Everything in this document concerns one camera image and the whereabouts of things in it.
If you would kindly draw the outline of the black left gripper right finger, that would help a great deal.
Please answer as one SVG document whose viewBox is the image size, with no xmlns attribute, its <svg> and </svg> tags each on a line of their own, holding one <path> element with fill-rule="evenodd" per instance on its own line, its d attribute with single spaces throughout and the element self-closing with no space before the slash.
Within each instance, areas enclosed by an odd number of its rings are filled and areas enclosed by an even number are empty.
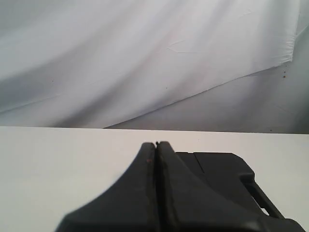
<svg viewBox="0 0 309 232">
<path fill-rule="evenodd" d="M 174 232 L 301 232 L 232 153 L 175 152 L 157 143 L 156 162 L 167 228 Z"/>
</svg>

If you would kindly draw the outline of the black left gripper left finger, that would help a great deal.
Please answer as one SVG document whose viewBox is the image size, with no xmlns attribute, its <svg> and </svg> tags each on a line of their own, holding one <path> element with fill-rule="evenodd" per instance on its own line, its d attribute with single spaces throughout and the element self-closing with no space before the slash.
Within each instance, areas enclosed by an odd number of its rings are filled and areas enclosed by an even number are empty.
<svg viewBox="0 0 309 232">
<path fill-rule="evenodd" d="M 104 193 L 65 215 L 58 232 L 157 232 L 155 145 L 143 143 L 122 176 Z"/>
</svg>

